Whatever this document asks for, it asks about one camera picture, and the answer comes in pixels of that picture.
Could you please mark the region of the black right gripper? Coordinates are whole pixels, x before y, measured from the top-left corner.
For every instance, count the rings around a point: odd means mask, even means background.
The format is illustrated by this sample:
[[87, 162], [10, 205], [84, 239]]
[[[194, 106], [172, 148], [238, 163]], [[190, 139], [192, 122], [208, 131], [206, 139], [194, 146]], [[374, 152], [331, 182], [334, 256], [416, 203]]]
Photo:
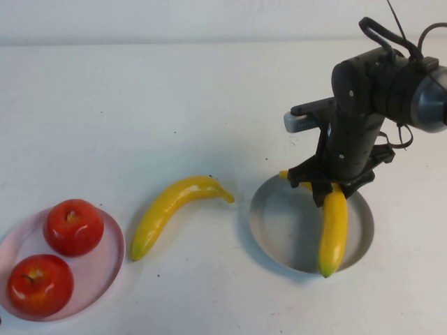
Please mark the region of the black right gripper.
[[335, 164], [324, 162], [322, 153], [315, 154], [305, 162], [288, 170], [288, 180], [292, 187], [304, 182], [312, 182], [313, 200], [322, 207], [327, 195], [332, 192], [332, 184], [340, 184], [341, 191], [349, 199], [359, 188], [374, 181], [374, 169], [382, 163], [391, 163], [395, 152], [388, 144], [374, 145], [367, 158], [360, 160], [338, 158]]

